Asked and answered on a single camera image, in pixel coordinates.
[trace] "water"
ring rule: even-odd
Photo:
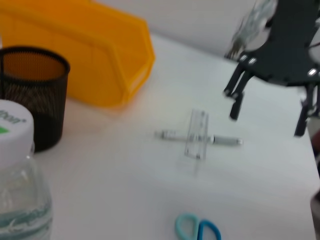
[[[0,172],[0,240],[49,240],[52,201],[32,159]]]

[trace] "black metal bracket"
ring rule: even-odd
[[[320,66],[309,55],[309,46],[319,29],[316,24],[319,6],[319,0],[278,0],[268,40],[256,50],[241,53],[239,64],[224,89],[224,94],[234,100],[231,119],[238,119],[243,91],[254,76],[271,84],[306,88],[295,136],[305,134],[308,118],[319,117]]]

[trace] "water bottle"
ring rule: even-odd
[[[0,100],[0,240],[49,240],[52,199],[32,158],[34,120]]]

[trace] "bottle cap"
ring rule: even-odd
[[[0,100],[0,170],[26,159],[34,141],[34,119],[22,105]]]

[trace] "black mesh pen holder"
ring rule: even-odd
[[[0,99],[21,104],[32,113],[36,152],[61,139],[69,72],[69,63],[48,50],[0,49]]]

